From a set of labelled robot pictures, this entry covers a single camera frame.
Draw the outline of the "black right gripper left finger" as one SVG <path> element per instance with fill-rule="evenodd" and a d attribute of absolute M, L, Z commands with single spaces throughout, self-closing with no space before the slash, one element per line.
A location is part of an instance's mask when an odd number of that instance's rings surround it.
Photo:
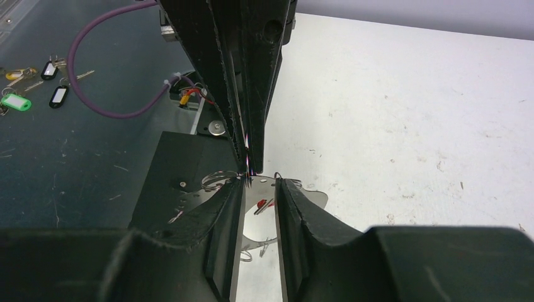
<path fill-rule="evenodd" d="M 245 182 L 152 233 L 136 229 L 1 231 L 2 301 L 232 301 Z"/>

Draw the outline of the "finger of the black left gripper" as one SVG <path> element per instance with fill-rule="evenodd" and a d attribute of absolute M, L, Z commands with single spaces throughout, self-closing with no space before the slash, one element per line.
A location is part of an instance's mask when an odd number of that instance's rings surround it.
<path fill-rule="evenodd" d="M 233 144 L 238 171 L 264 167 L 264 133 L 289 42 L 296 1 L 209 1 L 222 63 L 222 87 L 213 90 Z"/>
<path fill-rule="evenodd" d="M 223 117 L 237 170 L 246 170 L 244 137 L 238 129 L 235 78 L 213 1 L 159 1 L 171 27 Z"/>

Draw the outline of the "metal keyring plate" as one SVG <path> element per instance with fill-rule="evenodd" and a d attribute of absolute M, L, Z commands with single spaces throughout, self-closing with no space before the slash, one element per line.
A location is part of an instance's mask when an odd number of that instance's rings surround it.
<path fill-rule="evenodd" d="M 238 175 L 234 171 L 217 171 L 205 176 L 200 189 L 182 194 L 173 206 L 174 216 L 168 219 L 172 225 L 187 212 L 208 201 L 222 186 Z M 241 261 L 251 262 L 250 251 L 259 249 L 263 256 L 269 245 L 277 242 L 275 233 L 275 178 L 253 176 L 245 187 L 245 226 L 242 238 Z"/>

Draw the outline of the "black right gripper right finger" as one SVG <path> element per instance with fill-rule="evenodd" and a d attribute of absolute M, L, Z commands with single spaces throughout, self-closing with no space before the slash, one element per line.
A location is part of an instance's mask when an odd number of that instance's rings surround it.
<path fill-rule="evenodd" d="M 278 178 L 284 301 L 532 301 L 533 241 L 514 228 L 343 223 Z"/>

